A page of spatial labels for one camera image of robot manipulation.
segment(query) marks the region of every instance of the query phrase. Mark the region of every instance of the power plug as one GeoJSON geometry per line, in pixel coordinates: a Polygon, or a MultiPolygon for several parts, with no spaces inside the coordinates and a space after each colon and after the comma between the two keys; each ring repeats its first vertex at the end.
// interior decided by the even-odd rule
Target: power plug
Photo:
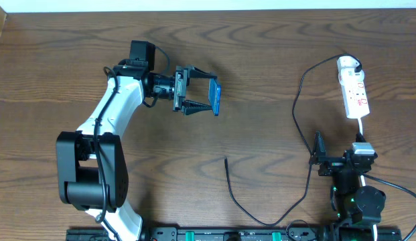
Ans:
{"type": "Polygon", "coordinates": [[[339,83],[342,86],[344,108],[348,118],[361,118],[370,114],[364,70],[355,72],[359,65],[359,62],[350,56],[342,56],[337,60],[339,83]]]}

